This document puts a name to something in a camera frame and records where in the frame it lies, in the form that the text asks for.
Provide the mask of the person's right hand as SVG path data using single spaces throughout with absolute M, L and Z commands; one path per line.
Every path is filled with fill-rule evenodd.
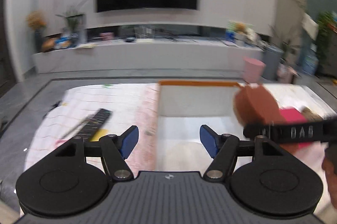
M 322 169 L 325 172 L 328 192 L 330 195 L 333 207 L 337 208 L 337 176 L 336 176 L 336 145 L 329 146 L 325 150 L 324 160 L 322 162 Z

